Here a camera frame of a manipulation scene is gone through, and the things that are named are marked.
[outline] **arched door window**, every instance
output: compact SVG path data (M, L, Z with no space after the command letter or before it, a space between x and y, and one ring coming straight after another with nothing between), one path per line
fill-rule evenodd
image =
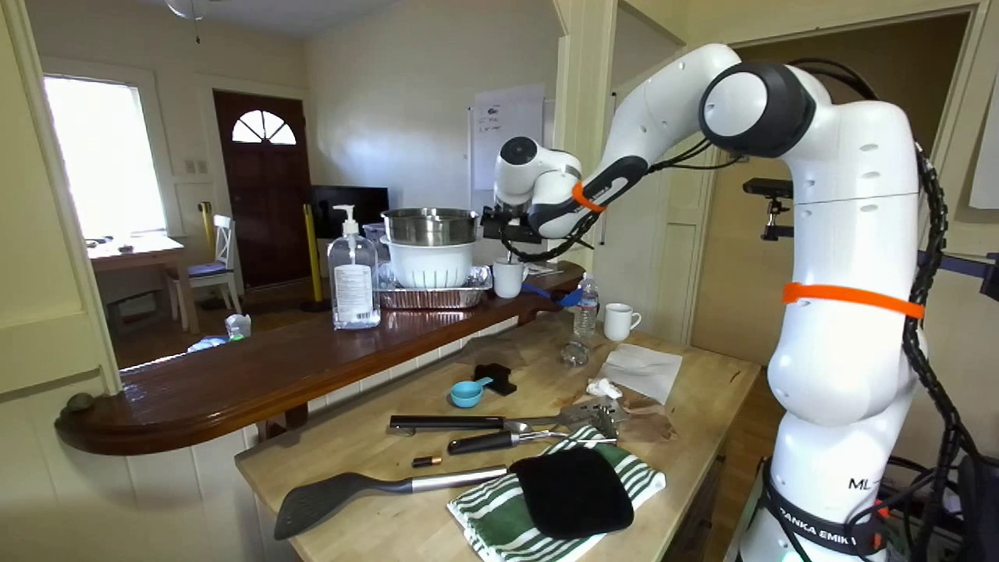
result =
M264 109L242 114L230 127L230 141L233 144L285 144L285 148L297 144L290 126L282 117Z

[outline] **white mug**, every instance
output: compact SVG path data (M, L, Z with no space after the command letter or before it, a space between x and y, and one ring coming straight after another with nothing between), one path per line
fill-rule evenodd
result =
M494 262L494 290L500 301L518 298L523 278L526 278L523 262Z
M627 334L644 326L644 312L630 308L627 302L604 302L602 305L602 334L608 341L627 341Z

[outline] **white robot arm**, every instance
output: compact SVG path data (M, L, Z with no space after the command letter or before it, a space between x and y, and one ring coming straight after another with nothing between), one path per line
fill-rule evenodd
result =
M722 44L670 60L614 109L598 168L526 137L500 152L488 236L578 242L654 159L689 134L784 159L793 177L793 280L768 385L785 409L766 472L766 508L741 560L883 560L869 523L915 374L901 326L916 268L916 148L901 109L829 102L793 67L756 67Z

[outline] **pump bottle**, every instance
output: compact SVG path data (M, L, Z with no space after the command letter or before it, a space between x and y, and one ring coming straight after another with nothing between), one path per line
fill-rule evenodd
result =
M374 290L376 250L360 236L351 205L344 209L344 236L328 244L328 280L333 330L368 330L382 326L382 305Z

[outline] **green striped towel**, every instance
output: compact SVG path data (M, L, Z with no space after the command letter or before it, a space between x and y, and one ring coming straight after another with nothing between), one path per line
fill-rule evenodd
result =
M571 439L547 451L589 448L608 459L630 497L630 506L639 508L648 497L666 488L666 474L648 469L644 459L627 451L604 445L604 439L582 425ZM602 534L559 539L535 529L518 474L501 474L488 484L464 492L459 501L445 504L450 515L463 526L464 539L482 562L550 562L550 560L581 560Z

